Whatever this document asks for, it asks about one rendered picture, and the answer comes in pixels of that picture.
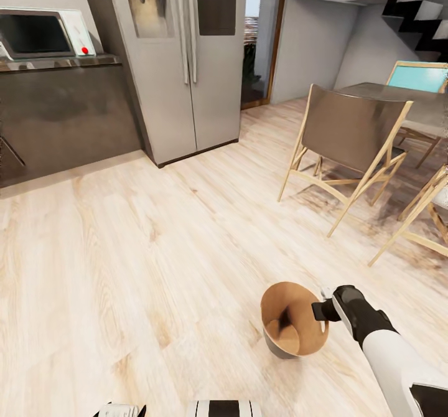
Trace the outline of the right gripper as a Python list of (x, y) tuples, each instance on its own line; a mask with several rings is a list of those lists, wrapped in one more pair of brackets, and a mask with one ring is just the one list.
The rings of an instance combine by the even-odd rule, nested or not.
[(314, 302), (311, 304), (316, 321), (337, 322), (341, 319), (335, 317), (329, 308), (329, 299), (325, 302)]

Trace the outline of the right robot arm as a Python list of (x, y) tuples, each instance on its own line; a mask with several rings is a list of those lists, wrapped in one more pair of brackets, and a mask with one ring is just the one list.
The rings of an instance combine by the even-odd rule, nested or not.
[(324, 285), (311, 304), (316, 321), (342, 320), (365, 354), (393, 417), (448, 417), (448, 377), (353, 285)]

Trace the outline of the trash can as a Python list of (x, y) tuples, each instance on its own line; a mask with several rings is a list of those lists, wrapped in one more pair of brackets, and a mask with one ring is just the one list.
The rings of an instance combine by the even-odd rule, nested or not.
[(272, 284), (260, 301), (260, 319), (266, 343), (272, 353), (284, 360), (320, 352), (329, 337), (329, 321), (322, 331), (311, 304), (318, 297), (299, 283)]

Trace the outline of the robot trunk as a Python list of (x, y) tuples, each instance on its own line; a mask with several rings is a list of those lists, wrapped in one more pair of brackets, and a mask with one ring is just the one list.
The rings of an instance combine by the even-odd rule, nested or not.
[(184, 417), (264, 417), (259, 400), (191, 400)]

